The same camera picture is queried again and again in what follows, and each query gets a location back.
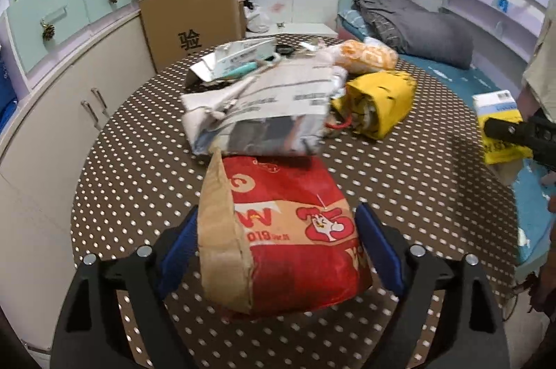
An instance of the blue mattress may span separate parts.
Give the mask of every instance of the blue mattress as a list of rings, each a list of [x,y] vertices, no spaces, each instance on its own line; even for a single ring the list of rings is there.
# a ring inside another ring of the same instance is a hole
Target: blue mattress
[[[356,27],[343,18],[341,24],[360,40],[367,36],[363,34],[360,26]],[[500,90],[483,71],[477,68],[464,71],[420,57],[409,55],[400,55],[400,57],[438,79],[471,109],[473,109],[473,95]],[[550,195],[556,194],[556,187],[540,185],[540,179],[546,173],[546,168],[539,166],[535,161],[527,160],[512,186],[518,212],[518,226],[523,232],[521,242],[523,245],[519,247],[517,255],[518,264],[539,261],[550,247],[549,233],[556,215],[548,212],[547,204]],[[542,262],[532,264],[530,269],[537,269],[540,263]]]

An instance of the grey blanket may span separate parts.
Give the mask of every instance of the grey blanket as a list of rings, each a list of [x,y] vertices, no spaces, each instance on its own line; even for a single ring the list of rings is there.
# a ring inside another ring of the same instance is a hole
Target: grey blanket
[[[433,13],[410,0],[354,0],[354,7],[380,40],[399,53],[469,69],[473,40],[455,16]]]

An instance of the cardboard box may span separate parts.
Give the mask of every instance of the cardboard box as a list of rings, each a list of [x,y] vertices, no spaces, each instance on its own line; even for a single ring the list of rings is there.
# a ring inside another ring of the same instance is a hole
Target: cardboard box
[[[140,0],[157,72],[203,49],[245,36],[237,0]]]

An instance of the metal bolt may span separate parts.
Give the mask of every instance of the metal bolt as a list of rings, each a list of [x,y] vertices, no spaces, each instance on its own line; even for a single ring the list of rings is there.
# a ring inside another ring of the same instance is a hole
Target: metal bolt
[[[475,256],[474,254],[468,254],[465,257],[465,261],[469,265],[477,265],[479,263],[479,258],[477,256]]]
[[[152,253],[152,247],[150,245],[143,245],[137,249],[137,256],[140,258],[147,258]]]
[[[93,265],[96,260],[97,260],[97,256],[95,254],[92,254],[92,253],[87,254],[83,258],[83,262],[85,263],[85,265]]]
[[[409,251],[413,256],[418,258],[424,256],[426,253],[425,249],[421,245],[412,245]]]

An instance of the brown polka dot tablecloth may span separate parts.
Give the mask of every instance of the brown polka dot tablecloth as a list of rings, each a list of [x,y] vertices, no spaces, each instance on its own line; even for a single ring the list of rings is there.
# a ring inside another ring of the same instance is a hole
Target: brown polka dot tablecloth
[[[293,45],[309,39],[278,37]],[[180,102],[187,67],[198,56],[173,64],[144,84],[99,135],[73,205],[76,263],[89,252],[106,260],[153,244],[198,203],[207,160],[189,151]],[[420,68],[400,60],[398,69],[418,82],[408,117],[383,141],[349,131],[323,140],[322,159],[352,207],[369,203],[409,243],[447,258],[476,254],[502,304],[517,248],[513,193],[482,164],[474,113]],[[325,310],[228,323],[203,299],[198,270],[194,258],[166,305],[201,368],[359,369],[398,301],[375,275],[373,287],[365,293]],[[119,298],[134,356],[150,367],[129,299],[123,292]],[[441,302],[440,293],[433,297],[410,366],[423,362],[427,354]]]

